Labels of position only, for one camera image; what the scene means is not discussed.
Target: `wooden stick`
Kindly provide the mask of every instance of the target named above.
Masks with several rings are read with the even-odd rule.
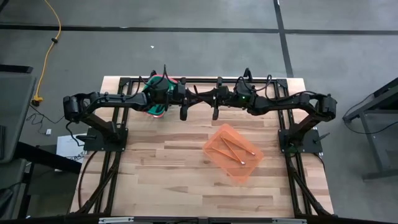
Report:
[[[234,150],[231,148],[231,146],[229,146],[229,144],[224,140],[223,137],[221,137],[221,140],[223,140],[223,142],[228,146],[229,150],[231,150],[231,152],[236,156],[236,158],[239,159],[239,161],[240,161],[242,164],[246,164],[245,162],[243,162],[243,161],[241,160],[241,158],[239,158],[239,156],[234,152]]]
[[[254,155],[254,156],[256,155],[256,153],[250,151],[249,149],[246,149],[245,147],[240,146],[239,144],[236,144],[235,142],[232,142],[232,141],[230,141],[230,140],[228,140],[228,139],[225,139],[223,136],[220,136],[220,137],[221,137],[222,139],[224,139],[224,140],[229,141],[230,143],[234,144],[235,146],[238,146],[238,147],[240,147],[241,149],[244,149],[246,152],[248,152],[248,153],[250,153],[250,154],[252,154],[252,155]]]
[[[237,162],[240,162],[242,165],[245,165],[245,163],[244,163],[243,161],[240,161],[239,159],[234,158],[234,157],[228,155],[227,153],[222,152],[222,151],[220,151],[220,150],[218,150],[218,149],[215,149],[215,148],[213,148],[213,147],[211,147],[211,148],[214,149],[214,150],[216,150],[217,152],[221,153],[222,155],[227,156],[227,157],[229,157],[229,158],[231,158],[231,159],[233,159],[233,160],[235,160],[235,161],[237,161]]]

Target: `black cable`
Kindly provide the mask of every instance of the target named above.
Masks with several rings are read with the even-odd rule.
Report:
[[[53,123],[53,124],[57,124],[57,123],[59,123],[59,122],[65,117],[65,115],[64,115],[64,116],[62,116],[60,119],[58,119],[57,121],[52,121],[52,120],[51,120],[50,118],[48,118],[46,115],[44,115],[43,113],[39,112],[39,111],[38,111],[36,108],[34,108],[32,105],[29,105],[29,106],[30,106],[33,110],[35,110],[36,113],[33,113],[33,114],[31,114],[30,116],[28,116],[28,117],[25,119],[25,121],[30,121],[30,120],[32,120],[31,125],[40,124],[40,127],[39,127],[39,129],[37,130],[37,132],[38,132],[39,134],[44,134],[44,135],[45,135],[45,133],[41,133],[41,132],[40,132],[40,130],[43,128],[43,120],[44,120],[44,118],[47,119],[48,121],[50,121],[50,122]],[[37,116],[41,116],[42,118],[41,118],[39,121],[35,122]]]
[[[163,80],[163,78],[164,78],[165,76],[166,76],[167,81],[169,81],[169,83],[171,83],[171,84],[173,84],[173,85],[177,85],[176,83],[170,81],[169,76],[167,75],[167,72],[166,72],[166,65],[163,66],[163,75],[162,75],[162,78],[159,79],[159,81],[157,81],[157,83],[155,83],[155,84],[147,83],[147,82],[145,82],[145,80],[144,80],[141,76],[139,77],[139,79],[141,79],[142,82],[143,82],[145,85],[147,85],[148,87],[150,87],[150,88],[155,88],[160,82],[162,82],[162,80]]]
[[[94,151],[89,158],[87,159],[87,162],[85,164],[85,166],[83,167],[83,170],[81,171],[81,175],[80,175],[80,180],[79,180],[79,184],[78,184],[78,188],[77,188],[77,199],[78,199],[78,204],[79,204],[79,209],[81,209],[81,184],[82,184],[82,180],[83,180],[83,176],[86,172],[87,166],[90,163],[90,161],[92,160],[92,158],[94,157],[94,155],[97,153],[97,151]]]
[[[142,77],[138,77],[138,86],[137,86],[136,92],[135,92],[133,95],[127,97],[126,100],[130,100],[131,98],[133,98],[133,97],[135,97],[135,96],[137,95],[138,90],[139,90],[139,87],[140,87],[140,85],[141,85],[141,80],[144,81],[144,80],[142,79]]]
[[[365,102],[365,100],[367,100],[371,95],[373,95],[373,93],[371,93],[370,95],[368,95],[367,97],[365,97],[365,99],[363,99],[361,102],[359,102],[359,103],[355,104],[354,106],[350,107],[350,108],[347,110],[347,112],[343,115],[343,118],[348,114],[349,111],[351,111],[354,107],[360,105],[361,103]],[[395,124],[398,124],[398,121],[396,121],[396,122],[393,122],[393,123],[387,125],[386,127],[382,128],[382,129],[380,129],[380,130],[378,130],[378,131],[371,131],[371,132],[365,133],[365,132],[360,132],[360,131],[355,131],[355,130],[353,130],[352,128],[350,128],[350,127],[348,126],[347,122],[346,122],[344,119],[343,119],[343,122],[344,122],[344,125],[345,125],[350,131],[352,131],[352,132],[354,132],[354,133],[357,133],[357,134],[377,134],[377,133],[380,133],[380,132],[386,130],[387,128],[390,128],[391,126],[393,126],[393,125],[395,125]]]
[[[69,121],[69,123],[67,123],[67,125],[65,126],[65,128],[67,129],[67,131],[69,132],[69,134],[70,134],[70,137],[76,142],[76,144],[77,144],[77,146],[84,146],[84,145],[81,145],[81,144],[79,144],[79,142],[77,141],[77,139],[73,136],[73,133],[72,133],[72,131],[69,129],[69,124],[71,124],[72,122],[71,121]]]
[[[81,157],[76,157],[76,156],[73,156],[73,157],[74,157],[74,158],[72,159],[73,161],[77,161],[77,160],[81,159]],[[45,172],[43,172],[43,173],[41,173],[41,174],[35,176],[35,178],[34,178],[34,179],[31,179],[30,182],[32,182],[33,180],[37,180],[39,177],[42,177],[44,174],[47,174],[47,173],[49,173],[49,172],[51,172],[51,171],[54,171],[54,170],[53,170],[53,169],[49,169],[49,170],[47,170],[47,171],[45,171]],[[15,185],[23,184],[23,183],[24,183],[23,180],[22,180],[22,181],[19,181],[19,182],[16,182],[15,184],[11,184],[10,186],[8,186],[7,189],[10,189],[11,187],[13,187],[13,186],[15,186]]]
[[[102,96],[102,97],[98,97],[97,99],[95,99],[94,101],[92,101],[88,106],[86,106],[86,108],[80,113],[80,114],[78,114],[77,116],[81,116],[81,115],[83,115],[84,113],[86,113],[86,111],[88,110],[88,108],[90,108],[91,106],[93,106],[94,105],[94,103],[96,103],[98,100],[102,100],[102,99],[106,99],[107,98],[107,96]]]
[[[326,170],[326,169],[325,169],[325,163],[323,162],[323,159],[322,159],[322,157],[321,157],[321,156],[319,156],[319,155],[318,155],[318,153],[313,153],[313,155],[314,155],[314,156],[316,156],[316,157],[318,157],[318,159],[319,159],[319,160],[321,161],[321,163],[322,163],[323,170]]]
[[[53,124],[57,124],[58,122],[60,122],[62,120],[62,118],[64,118],[65,116],[62,116],[58,121],[52,121],[50,118],[48,118],[46,115],[44,115],[43,113],[41,113],[40,111],[38,111],[36,108],[34,108],[32,105],[29,105],[33,110],[35,110],[38,114],[42,115],[45,119],[47,119],[48,121],[50,121]]]
[[[268,100],[273,101],[274,103],[277,103],[278,101],[282,101],[282,100],[291,99],[291,98],[293,98],[293,97],[295,97],[295,96],[297,96],[297,95],[301,95],[301,94],[303,94],[303,93],[311,93],[311,94],[314,94],[314,95],[322,95],[322,94],[319,94],[319,93],[315,93],[315,92],[313,92],[313,91],[307,91],[307,90],[306,90],[306,91],[301,91],[301,92],[298,92],[298,93],[294,93],[293,95],[290,95],[290,96],[281,97],[281,98],[278,98],[278,99],[269,98],[269,97],[268,97],[268,94],[267,94],[267,88],[268,88],[269,84],[271,84],[272,75],[268,75],[268,76],[267,76],[266,85],[265,85],[264,87],[258,89],[258,90],[255,89],[255,88],[253,88],[253,87],[252,87],[252,88],[248,87],[248,85],[246,84],[246,82],[245,82],[245,80],[244,80],[243,77],[239,77],[239,78],[236,80],[235,86],[238,84],[238,81],[239,81],[240,79],[242,79],[242,82],[243,82],[244,86],[245,86],[248,90],[250,90],[250,91],[257,92],[257,91],[261,91],[261,90],[266,90],[266,98],[267,98]]]

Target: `desk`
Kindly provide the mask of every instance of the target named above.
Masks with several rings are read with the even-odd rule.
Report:
[[[119,79],[120,77],[104,77],[101,92],[116,93]],[[301,78],[287,79],[287,83],[290,94],[305,90]],[[198,91],[208,91],[215,86],[214,83],[196,85]],[[187,83],[187,87],[193,89],[193,83]],[[274,96],[272,88],[268,89],[268,95]],[[292,217],[294,215],[285,159],[279,149],[277,137],[279,120],[276,111],[264,116],[251,116],[241,109],[220,107],[218,120],[212,121],[213,110],[208,105],[200,103],[189,109],[186,121],[181,121],[179,109],[178,106],[172,106],[161,119],[130,110],[127,120],[129,138],[121,157],[112,215],[175,217]],[[300,110],[293,110],[293,113],[296,122],[307,115]],[[113,109],[100,108],[96,110],[96,115],[111,121]],[[235,184],[202,152],[204,143],[224,123],[231,125],[264,153],[264,159],[245,184]],[[104,152],[98,152],[88,165],[81,188],[83,203],[100,181],[103,157]],[[324,208],[333,213],[321,162],[311,154],[302,154],[302,160],[308,188]],[[302,196],[298,194],[303,210]],[[106,196],[107,193],[104,194],[102,208],[106,203]],[[78,200],[75,194],[71,212],[77,209]]]
[[[363,103],[360,108],[345,115],[343,120],[345,124],[350,123],[355,118],[360,118],[363,128],[368,138],[369,145],[376,160],[378,171],[362,176],[363,180],[378,179],[384,177],[392,177],[398,175],[398,169],[390,160],[389,154],[394,152],[396,143],[396,131],[389,132],[379,131],[396,123],[396,114],[398,114],[398,78],[387,83],[374,93],[373,99],[366,104]],[[379,122],[375,122],[375,118],[379,117]]]
[[[27,184],[22,196],[19,218],[26,217],[29,206],[29,182],[31,172],[24,176],[26,161],[32,162],[31,171],[35,163],[43,164],[55,169],[78,173],[81,164],[70,159],[19,142],[22,127],[25,122],[29,102],[34,90],[35,78],[31,75],[0,75],[0,125],[6,127],[4,158],[0,159],[0,188],[23,181]],[[10,219],[16,204],[20,184],[12,187],[13,196],[7,207],[3,219]]]

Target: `green object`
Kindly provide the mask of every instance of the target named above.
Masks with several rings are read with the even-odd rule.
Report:
[[[162,75],[154,75],[150,79],[148,79],[148,83],[151,82],[157,83],[159,82],[160,79],[162,79]],[[173,81],[169,80],[169,91],[173,91],[174,89],[174,85],[172,83]],[[149,87],[148,85],[145,85],[143,90],[145,90],[148,87]],[[146,113],[153,116],[163,116],[164,112],[165,112],[164,105],[155,105]]]

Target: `yellow extension cord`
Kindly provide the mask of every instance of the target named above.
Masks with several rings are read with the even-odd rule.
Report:
[[[43,98],[39,96],[40,85],[42,84],[43,76],[44,76],[44,73],[45,73],[45,68],[47,67],[47,59],[49,57],[50,51],[54,47],[54,43],[58,42],[58,38],[60,37],[60,34],[61,34],[61,21],[60,21],[60,18],[58,17],[57,13],[53,9],[53,7],[50,5],[50,3],[47,0],[44,0],[44,1],[49,6],[51,11],[54,13],[55,17],[57,18],[59,29],[58,29],[57,36],[55,36],[55,38],[52,39],[52,43],[51,43],[47,53],[45,54],[42,74],[40,76],[39,84],[37,84],[36,94],[33,96],[33,100],[32,100],[32,104],[35,105],[35,106],[38,106],[39,103],[43,101]]]

